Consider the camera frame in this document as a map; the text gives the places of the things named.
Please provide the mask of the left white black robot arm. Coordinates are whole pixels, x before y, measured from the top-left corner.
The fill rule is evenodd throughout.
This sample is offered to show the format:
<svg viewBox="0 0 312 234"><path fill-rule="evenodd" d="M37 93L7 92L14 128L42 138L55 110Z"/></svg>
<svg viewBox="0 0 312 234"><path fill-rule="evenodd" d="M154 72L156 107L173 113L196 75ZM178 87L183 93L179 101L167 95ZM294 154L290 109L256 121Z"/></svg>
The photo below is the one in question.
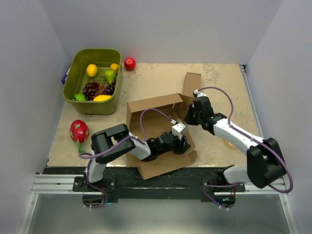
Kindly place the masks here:
<svg viewBox="0 0 312 234"><path fill-rule="evenodd" d="M186 126L178 122L171 127L171 131L145 141L134 136L125 124L93 134L91 137L93 153L79 154L80 158L90 159L85 171L84 186L89 191L98 190L106 165L126 153L143 162L156 160L160 155L171 151L179 155L184 154L191 147L187 137L183 135L185 131Z"/></svg>

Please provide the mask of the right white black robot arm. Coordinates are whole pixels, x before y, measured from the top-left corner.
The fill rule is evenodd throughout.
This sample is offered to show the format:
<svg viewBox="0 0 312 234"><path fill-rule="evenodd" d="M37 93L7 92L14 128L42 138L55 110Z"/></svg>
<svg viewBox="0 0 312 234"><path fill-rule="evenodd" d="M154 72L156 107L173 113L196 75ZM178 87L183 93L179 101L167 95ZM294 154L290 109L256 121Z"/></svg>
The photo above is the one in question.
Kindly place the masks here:
<svg viewBox="0 0 312 234"><path fill-rule="evenodd" d="M284 159L277 141L252 136L221 113L214 113L208 97L195 97L185 121L222 138L239 149L247 159L246 167L230 166L217 179L220 190L227 192L234 184L251 182L262 189L286 174Z"/></svg>

